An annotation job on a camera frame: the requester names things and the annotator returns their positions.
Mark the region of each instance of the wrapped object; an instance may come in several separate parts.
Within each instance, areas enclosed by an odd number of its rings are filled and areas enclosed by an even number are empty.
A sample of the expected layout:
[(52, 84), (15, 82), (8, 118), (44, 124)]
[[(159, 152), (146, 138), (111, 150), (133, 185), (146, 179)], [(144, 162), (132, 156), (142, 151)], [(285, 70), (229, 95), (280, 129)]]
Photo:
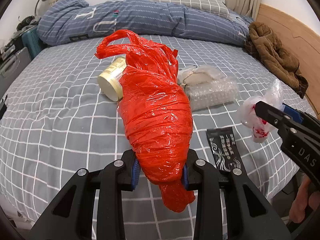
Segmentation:
[(237, 110), (242, 124), (252, 130), (252, 138), (256, 143), (264, 142), (269, 132), (275, 129), (273, 125), (256, 116), (254, 109), (259, 101), (282, 110), (283, 88), (280, 80), (275, 80), (263, 97), (249, 97)]
[(179, 71), (178, 83), (184, 88), (192, 111), (232, 102), (239, 94), (235, 80), (209, 65)]
[[(130, 44), (109, 45), (128, 37)], [(118, 30), (97, 47), (97, 58), (126, 54), (120, 79), (123, 99), (118, 111), (125, 135), (146, 177), (161, 190), (164, 205), (182, 212), (195, 199), (181, 183), (192, 134), (188, 98), (177, 85), (178, 51), (146, 40), (129, 30)]]

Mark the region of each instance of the checkered bed sheet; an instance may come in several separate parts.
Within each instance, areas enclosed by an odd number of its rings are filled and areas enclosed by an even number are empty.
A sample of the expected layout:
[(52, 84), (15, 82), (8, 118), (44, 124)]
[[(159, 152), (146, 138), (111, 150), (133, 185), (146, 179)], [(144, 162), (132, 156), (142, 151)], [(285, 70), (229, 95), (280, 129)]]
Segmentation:
[[(208, 64), (236, 78), (241, 100), (193, 112), (190, 147), (199, 158), (213, 163), (206, 129), (233, 126), (249, 178), (268, 199), (272, 198), (298, 167), (281, 152), (276, 131), (266, 142), (254, 143), (236, 110), (248, 97), (264, 94), (276, 77), (236, 46), (167, 36), (144, 37), (177, 49), (180, 68)], [(45, 49), (7, 91), (8, 110), (0, 121), (1, 193), (31, 220), (39, 218), (77, 169), (103, 169), (131, 148), (116, 103), (110, 102), (97, 85), (97, 76), (114, 59), (99, 60), (94, 56), (101, 40)], [(122, 39), (114, 43), (127, 42)], [(308, 102), (286, 85), (284, 102), (313, 114)], [(158, 187), (143, 174), (134, 192), (123, 193), (123, 212), (127, 240), (192, 239), (196, 201), (181, 213), (171, 212), (163, 205)], [(225, 216), (223, 225), (226, 230)]]

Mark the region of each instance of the can lid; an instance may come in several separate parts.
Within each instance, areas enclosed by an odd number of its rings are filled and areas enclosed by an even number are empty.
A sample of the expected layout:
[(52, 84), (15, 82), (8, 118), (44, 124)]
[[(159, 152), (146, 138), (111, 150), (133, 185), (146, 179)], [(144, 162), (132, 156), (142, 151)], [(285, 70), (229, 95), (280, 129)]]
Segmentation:
[(108, 80), (103, 78), (102, 76), (97, 77), (97, 82), (99, 87), (101, 88), (102, 92), (110, 98), (112, 101), (116, 102), (118, 101), (119, 97), (116, 93), (116, 90), (113, 88), (113, 86), (109, 83)]

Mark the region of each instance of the blue basket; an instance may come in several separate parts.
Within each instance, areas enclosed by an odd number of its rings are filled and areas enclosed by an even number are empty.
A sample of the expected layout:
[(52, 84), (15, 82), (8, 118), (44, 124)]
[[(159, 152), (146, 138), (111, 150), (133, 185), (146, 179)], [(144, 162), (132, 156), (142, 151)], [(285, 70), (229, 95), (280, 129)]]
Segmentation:
[(34, 59), (46, 45), (39, 39), (37, 34), (38, 26), (35, 25), (22, 34), (22, 43), (28, 48), (31, 59)]

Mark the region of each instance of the cylindrical can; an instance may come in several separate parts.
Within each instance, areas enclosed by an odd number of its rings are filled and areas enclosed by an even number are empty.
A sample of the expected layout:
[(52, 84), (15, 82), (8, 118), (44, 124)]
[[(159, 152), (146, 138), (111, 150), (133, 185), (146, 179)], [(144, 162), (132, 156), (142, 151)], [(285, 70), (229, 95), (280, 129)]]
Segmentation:
[(126, 66), (125, 57), (118, 57), (97, 77), (102, 92), (112, 101), (116, 102), (123, 96), (119, 80)]

